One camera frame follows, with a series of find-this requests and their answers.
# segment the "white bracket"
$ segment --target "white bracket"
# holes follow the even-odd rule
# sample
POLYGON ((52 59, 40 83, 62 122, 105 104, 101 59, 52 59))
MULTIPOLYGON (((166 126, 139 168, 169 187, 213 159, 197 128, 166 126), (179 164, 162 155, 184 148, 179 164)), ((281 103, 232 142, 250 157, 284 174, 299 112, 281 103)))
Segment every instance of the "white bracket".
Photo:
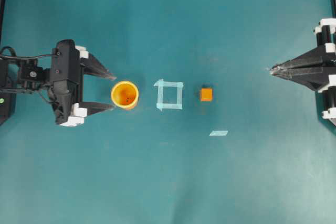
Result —
POLYGON ((89 52, 86 51, 86 47, 75 46, 75 48, 79 51, 79 58, 89 59, 89 52))
POLYGON ((60 126, 65 127, 76 127, 78 125, 84 124, 86 118, 88 116, 88 109, 80 108, 79 103, 74 103, 71 108, 71 114, 68 117, 68 121, 66 123, 60 124, 60 126))

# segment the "orange cup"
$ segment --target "orange cup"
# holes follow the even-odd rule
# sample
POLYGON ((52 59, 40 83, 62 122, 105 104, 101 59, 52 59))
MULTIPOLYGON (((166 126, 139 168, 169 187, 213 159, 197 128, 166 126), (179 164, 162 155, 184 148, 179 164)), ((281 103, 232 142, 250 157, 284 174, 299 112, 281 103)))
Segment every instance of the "orange cup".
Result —
POLYGON ((138 88, 130 81, 118 82, 111 91, 111 99, 116 106, 131 110, 138 104, 138 88))

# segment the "teal surface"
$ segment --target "teal surface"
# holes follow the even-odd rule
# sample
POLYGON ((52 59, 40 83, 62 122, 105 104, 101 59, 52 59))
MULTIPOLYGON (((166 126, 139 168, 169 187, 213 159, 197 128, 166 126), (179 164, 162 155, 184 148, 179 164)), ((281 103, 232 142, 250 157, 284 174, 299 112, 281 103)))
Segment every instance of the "teal surface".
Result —
MULTIPOLYGON (((0 223, 336 223, 335 131, 313 92, 267 71, 330 16, 330 0, 7 0, 3 45, 74 39, 140 100, 66 128, 19 95, 0 127, 0 223), (156 108, 162 78, 184 83, 183 110, 156 108)), ((115 83, 86 77, 85 100, 110 103, 115 83)))

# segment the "black cable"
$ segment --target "black cable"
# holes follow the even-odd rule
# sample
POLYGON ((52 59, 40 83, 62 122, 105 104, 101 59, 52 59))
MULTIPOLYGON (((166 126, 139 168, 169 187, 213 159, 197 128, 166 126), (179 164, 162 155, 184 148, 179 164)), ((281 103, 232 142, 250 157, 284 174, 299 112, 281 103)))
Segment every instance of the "black cable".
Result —
POLYGON ((0 58, 4 58, 4 59, 18 59, 18 60, 36 60, 36 59, 40 59, 40 58, 43 58, 43 57, 55 57, 57 55, 38 55, 38 56, 33 56, 33 57, 18 57, 16 56, 16 52, 14 50, 13 47, 3 47, 1 50, 0 50, 0 58), (3 55, 2 53, 5 51, 5 50, 8 50, 10 55, 3 55))
POLYGON ((0 58, 3 59, 18 59, 18 60, 36 60, 36 59, 40 59, 43 57, 56 57, 57 55, 38 55, 38 56, 33 56, 33 57, 17 57, 17 56, 9 56, 9 55, 3 55, 0 54, 0 58))
POLYGON ((41 94, 41 92, 40 92, 39 89, 37 89, 36 91, 37 91, 37 93, 39 94, 39 96, 40 96, 46 103, 48 103, 48 104, 53 104, 53 103, 54 103, 54 102, 52 102, 52 101, 48 101, 48 100, 41 94))
POLYGON ((5 50, 8 50, 9 53, 10 53, 10 56, 12 57, 16 57, 16 52, 14 50, 13 47, 3 47, 1 50, 0 50, 0 54, 2 54, 5 50))

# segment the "orange cube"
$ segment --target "orange cube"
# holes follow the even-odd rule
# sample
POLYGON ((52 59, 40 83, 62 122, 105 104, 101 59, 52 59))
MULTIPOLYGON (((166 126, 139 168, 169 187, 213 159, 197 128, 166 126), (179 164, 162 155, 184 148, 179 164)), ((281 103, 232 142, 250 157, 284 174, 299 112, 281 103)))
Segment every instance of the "orange cube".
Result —
POLYGON ((212 102, 212 88, 202 88, 200 91, 201 102, 212 102))

